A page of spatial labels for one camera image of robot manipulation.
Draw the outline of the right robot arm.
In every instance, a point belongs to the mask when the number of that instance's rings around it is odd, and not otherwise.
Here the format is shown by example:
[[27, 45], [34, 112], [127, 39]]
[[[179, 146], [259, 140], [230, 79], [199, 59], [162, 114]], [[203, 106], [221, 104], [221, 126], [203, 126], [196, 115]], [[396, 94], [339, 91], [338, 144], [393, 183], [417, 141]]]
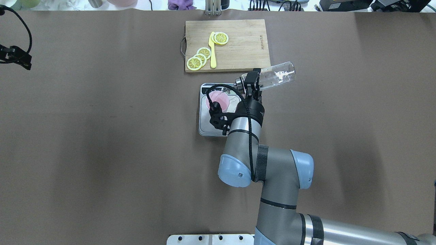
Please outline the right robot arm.
[[346, 224], [296, 211], [300, 189], [311, 186], [311, 155], [259, 143], [265, 109], [262, 91], [295, 80], [291, 62], [254, 68], [234, 85], [216, 87], [233, 91], [241, 100], [235, 112], [224, 113], [219, 102], [209, 102], [210, 124], [227, 136], [218, 176], [233, 187], [263, 183], [255, 227], [255, 245], [434, 245], [435, 234], [413, 236], [404, 232]]

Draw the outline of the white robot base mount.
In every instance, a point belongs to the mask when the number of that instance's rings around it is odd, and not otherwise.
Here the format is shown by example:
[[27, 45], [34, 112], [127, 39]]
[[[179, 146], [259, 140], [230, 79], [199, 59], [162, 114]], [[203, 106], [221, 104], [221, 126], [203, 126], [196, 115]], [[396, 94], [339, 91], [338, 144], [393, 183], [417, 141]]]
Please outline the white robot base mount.
[[253, 245], [253, 234], [174, 234], [167, 245]]

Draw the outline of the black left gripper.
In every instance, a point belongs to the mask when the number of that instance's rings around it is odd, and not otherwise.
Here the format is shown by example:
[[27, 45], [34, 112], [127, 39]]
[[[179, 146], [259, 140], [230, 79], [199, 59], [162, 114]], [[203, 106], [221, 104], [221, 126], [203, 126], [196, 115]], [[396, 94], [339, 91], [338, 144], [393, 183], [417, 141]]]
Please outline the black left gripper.
[[18, 46], [6, 47], [0, 45], [0, 60], [1, 64], [17, 64], [28, 71], [31, 70], [32, 56]]

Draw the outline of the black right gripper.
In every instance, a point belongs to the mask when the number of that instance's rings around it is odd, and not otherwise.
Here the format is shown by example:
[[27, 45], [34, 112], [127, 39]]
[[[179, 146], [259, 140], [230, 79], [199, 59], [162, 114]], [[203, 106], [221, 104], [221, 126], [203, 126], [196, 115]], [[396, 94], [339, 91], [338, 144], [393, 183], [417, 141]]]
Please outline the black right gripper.
[[249, 108], [250, 118], [256, 121], [260, 126], [263, 125], [265, 109], [262, 104], [262, 91], [260, 90], [260, 68], [254, 68], [254, 71], [247, 73], [244, 79], [245, 100], [237, 104], [235, 114], [236, 118], [248, 117], [246, 105]]

